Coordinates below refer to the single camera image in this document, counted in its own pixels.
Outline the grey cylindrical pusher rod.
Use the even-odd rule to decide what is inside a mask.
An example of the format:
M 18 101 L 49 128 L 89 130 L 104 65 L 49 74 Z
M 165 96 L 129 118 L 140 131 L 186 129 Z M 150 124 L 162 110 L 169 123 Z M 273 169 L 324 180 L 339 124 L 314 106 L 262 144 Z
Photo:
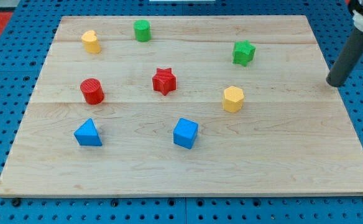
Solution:
M 331 67 L 326 82 L 333 87 L 342 86 L 363 54 L 363 31 L 353 28 L 337 60 Z

